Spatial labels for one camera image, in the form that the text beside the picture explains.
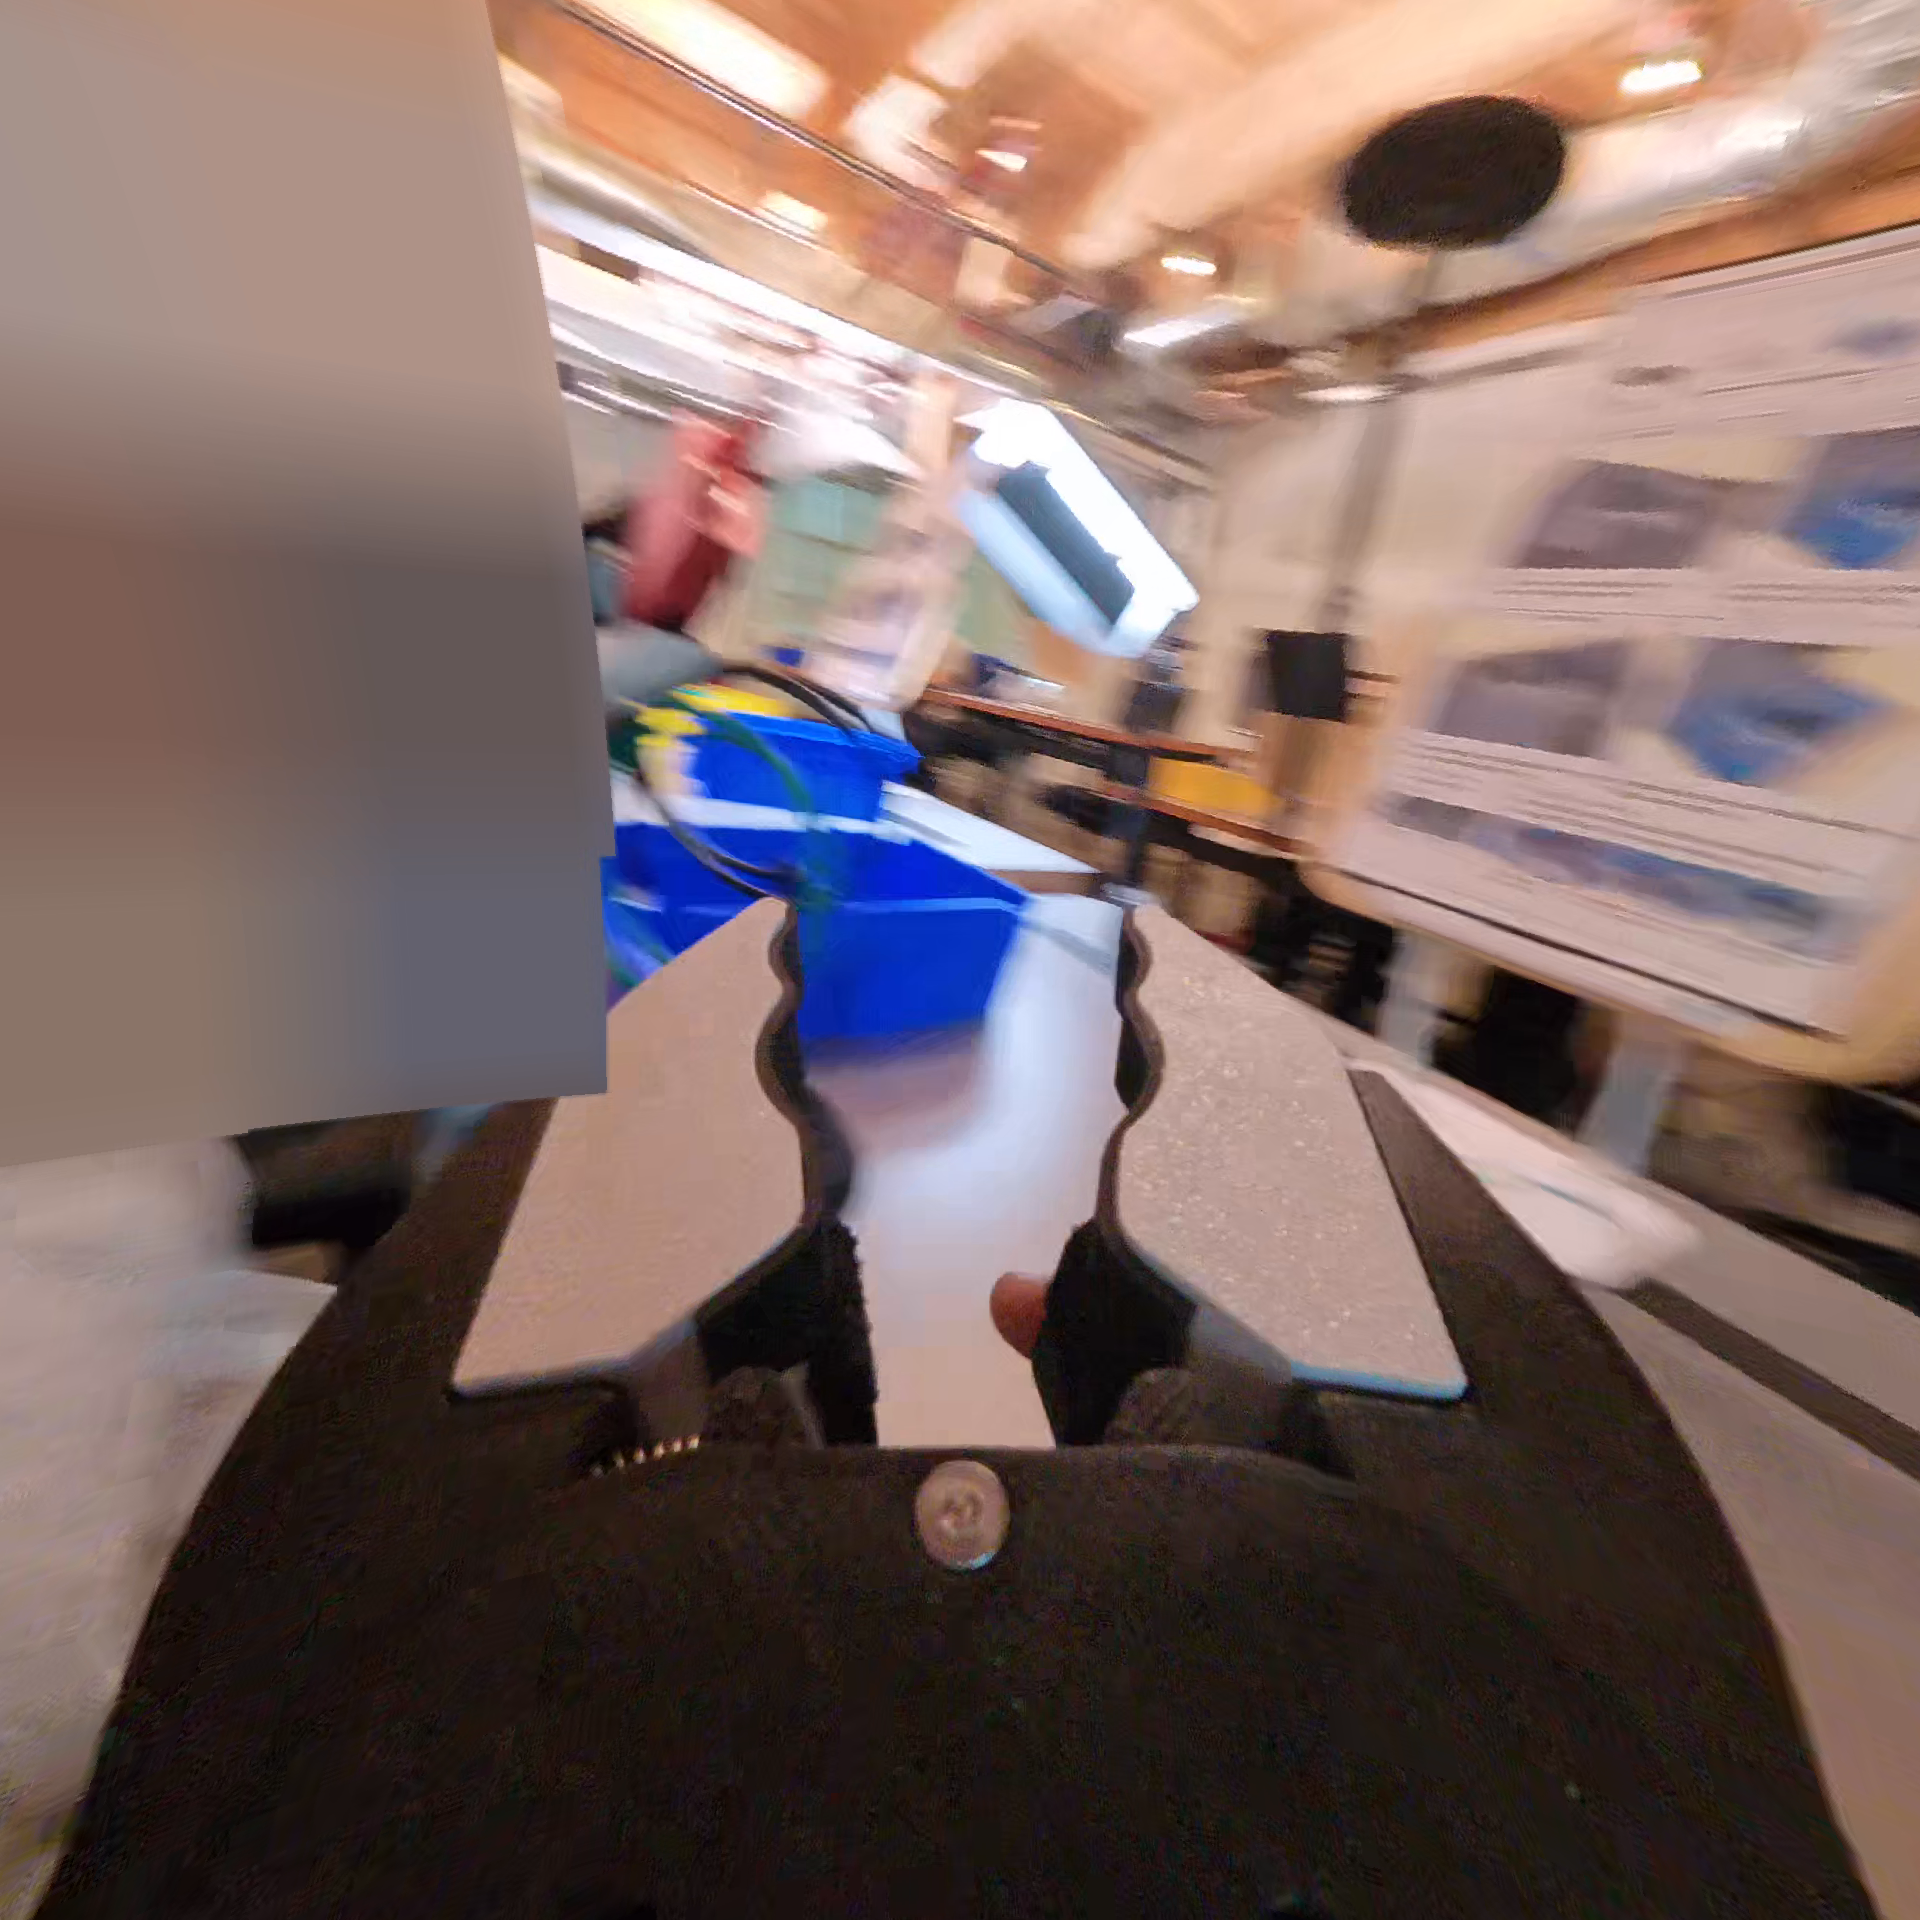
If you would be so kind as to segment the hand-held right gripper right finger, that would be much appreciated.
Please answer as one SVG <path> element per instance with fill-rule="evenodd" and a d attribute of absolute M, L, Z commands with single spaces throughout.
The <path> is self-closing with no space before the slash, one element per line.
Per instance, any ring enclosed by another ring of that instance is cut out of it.
<path fill-rule="evenodd" d="M 1237 1358 L 1307 1386 L 1469 1390 L 1353 1074 L 1317 1014 L 1157 906 L 1127 933 L 1146 1084 L 1111 1218 Z"/>

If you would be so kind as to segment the yellow plastic bin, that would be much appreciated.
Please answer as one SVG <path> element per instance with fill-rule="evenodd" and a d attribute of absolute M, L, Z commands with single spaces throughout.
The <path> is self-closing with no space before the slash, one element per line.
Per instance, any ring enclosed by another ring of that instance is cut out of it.
<path fill-rule="evenodd" d="M 701 683 L 673 688 L 647 702 L 613 700 L 608 720 L 619 720 L 642 737 L 698 737 L 709 730 L 712 715 L 730 713 L 737 720 L 747 715 L 782 715 L 779 702 L 768 702 L 747 688 L 727 683 Z"/>

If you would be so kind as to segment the blue plastic bin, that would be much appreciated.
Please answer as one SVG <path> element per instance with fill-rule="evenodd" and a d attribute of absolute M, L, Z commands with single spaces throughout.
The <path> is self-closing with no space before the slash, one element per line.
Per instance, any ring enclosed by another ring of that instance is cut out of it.
<path fill-rule="evenodd" d="M 800 936 L 805 1041 L 978 1025 L 1030 892 L 891 817 L 918 766 L 901 738 L 829 720 L 717 713 L 698 737 L 618 720 L 624 813 L 605 864 L 615 976 L 642 978 L 768 899 Z"/>

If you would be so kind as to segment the wooden office desks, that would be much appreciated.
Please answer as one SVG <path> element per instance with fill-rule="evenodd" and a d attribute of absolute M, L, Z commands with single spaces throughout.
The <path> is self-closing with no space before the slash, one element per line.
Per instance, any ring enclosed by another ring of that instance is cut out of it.
<path fill-rule="evenodd" d="M 1179 737 L 1165 730 L 1135 731 L 1119 725 L 1071 718 L 1034 704 L 998 702 L 939 681 L 934 681 L 922 693 L 914 712 L 987 718 L 1009 730 L 1019 730 L 1034 741 L 1047 742 L 1047 756 L 1083 762 L 1102 771 L 1119 752 L 1146 756 L 1147 763 L 1168 762 L 1215 768 L 1231 766 L 1231 749 L 1203 738 Z M 1157 820 L 1177 822 L 1185 830 L 1225 834 L 1242 849 L 1255 849 L 1259 857 L 1296 860 L 1306 856 L 1306 842 L 1295 834 L 1253 817 L 1173 800 L 1155 792 L 1146 780 L 1135 784 L 1114 780 L 1097 782 L 1096 795 L 1119 808 L 1150 813 Z"/>

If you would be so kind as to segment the black round disc on stand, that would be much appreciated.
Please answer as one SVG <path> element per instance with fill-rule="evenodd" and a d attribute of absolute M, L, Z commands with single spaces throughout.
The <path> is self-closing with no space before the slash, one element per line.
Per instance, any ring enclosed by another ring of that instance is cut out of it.
<path fill-rule="evenodd" d="M 1448 260 L 1499 244 L 1531 225 L 1552 203 L 1567 165 L 1569 139 L 1544 108 L 1471 94 L 1392 118 L 1358 146 L 1339 178 L 1346 226 L 1366 243 L 1414 258 L 1405 306 L 1382 331 L 1378 395 L 1363 410 L 1314 613 L 1314 628 L 1339 638 L 1345 696 L 1361 685 L 1357 594 L 1402 437 L 1405 365 L 1415 323 L 1437 305 Z"/>

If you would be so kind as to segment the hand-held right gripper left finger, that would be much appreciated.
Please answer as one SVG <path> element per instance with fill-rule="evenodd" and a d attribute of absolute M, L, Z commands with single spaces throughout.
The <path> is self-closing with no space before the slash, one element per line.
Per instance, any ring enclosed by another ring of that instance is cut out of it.
<path fill-rule="evenodd" d="M 693 1438 L 713 1322 L 800 1243 L 809 1171 L 773 1043 L 797 1009 L 784 904 L 747 904 L 608 1012 L 608 1086 L 565 1096 L 536 1149 L 459 1358 L 469 1400 L 615 1386 L 641 1435 Z"/>

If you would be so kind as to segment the white poster board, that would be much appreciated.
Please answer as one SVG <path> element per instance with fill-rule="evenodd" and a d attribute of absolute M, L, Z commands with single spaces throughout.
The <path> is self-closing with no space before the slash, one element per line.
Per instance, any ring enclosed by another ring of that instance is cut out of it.
<path fill-rule="evenodd" d="M 1915 995 L 1915 226 L 1647 290 L 1480 435 L 1328 875 L 1704 1035 L 1890 1050 Z"/>

